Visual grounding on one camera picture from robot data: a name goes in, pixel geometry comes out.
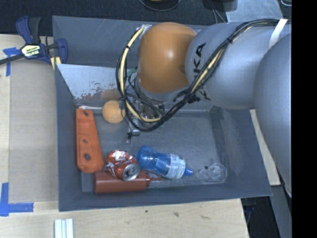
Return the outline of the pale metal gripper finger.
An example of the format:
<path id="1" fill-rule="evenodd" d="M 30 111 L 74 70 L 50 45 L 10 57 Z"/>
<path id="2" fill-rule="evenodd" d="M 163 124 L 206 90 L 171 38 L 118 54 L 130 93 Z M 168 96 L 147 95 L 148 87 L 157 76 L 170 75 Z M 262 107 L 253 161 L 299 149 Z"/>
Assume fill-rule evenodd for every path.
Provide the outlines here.
<path id="1" fill-rule="evenodd" d="M 127 129 L 127 139 L 131 140 L 134 136 L 139 136 L 141 134 L 140 130 L 137 129 L 132 123 L 128 123 L 128 129 Z"/>

